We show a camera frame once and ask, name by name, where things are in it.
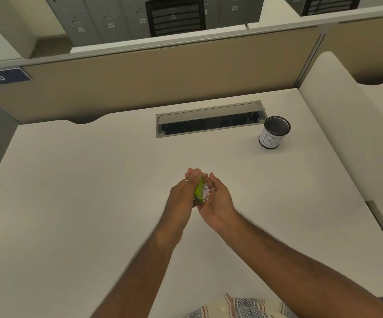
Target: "beige partition panel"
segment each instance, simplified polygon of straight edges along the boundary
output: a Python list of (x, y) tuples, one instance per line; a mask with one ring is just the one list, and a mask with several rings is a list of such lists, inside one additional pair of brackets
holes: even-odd
[(320, 29), (271, 32), (26, 66), (32, 81), (0, 85), (21, 123), (291, 88)]
[(325, 51), (333, 52), (357, 82), (383, 82), (383, 18), (343, 22), (331, 27), (305, 74)]

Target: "green packet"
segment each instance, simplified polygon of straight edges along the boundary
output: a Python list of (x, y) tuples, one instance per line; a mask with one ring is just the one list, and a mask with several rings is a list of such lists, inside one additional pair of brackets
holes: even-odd
[(200, 202), (205, 202), (203, 200), (203, 188), (205, 187), (205, 179), (203, 176), (200, 176), (199, 184), (196, 187), (196, 190), (194, 191), (194, 197), (197, 198)]

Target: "forearm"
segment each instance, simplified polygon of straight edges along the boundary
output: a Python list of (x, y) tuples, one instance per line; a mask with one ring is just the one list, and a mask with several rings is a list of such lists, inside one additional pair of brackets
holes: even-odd
[(175, 242), (153, 232), (92, 318), (146, 318), (174, 247)]
[(241, 215), (237, 214), (219, 233), (298, 317), (383, 317), (381, 300)]

